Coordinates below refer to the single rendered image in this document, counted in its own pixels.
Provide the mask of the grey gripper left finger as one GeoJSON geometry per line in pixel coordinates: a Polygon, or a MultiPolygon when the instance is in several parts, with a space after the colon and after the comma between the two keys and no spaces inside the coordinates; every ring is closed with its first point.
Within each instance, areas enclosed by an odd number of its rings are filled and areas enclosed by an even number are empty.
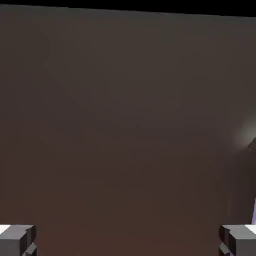
{"type": "Polygon", "coordinates": [[[35,225],[0,225],[0,256],[38,256],[35,225]]]}

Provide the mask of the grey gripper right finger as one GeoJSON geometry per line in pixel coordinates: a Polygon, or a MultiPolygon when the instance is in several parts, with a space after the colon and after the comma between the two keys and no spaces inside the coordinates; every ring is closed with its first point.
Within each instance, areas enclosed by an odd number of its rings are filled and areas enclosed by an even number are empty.
{"type": "Polygon", "coordinates": [[[256,256],[256,225],[222,225],[219,256],[256,256]]]}

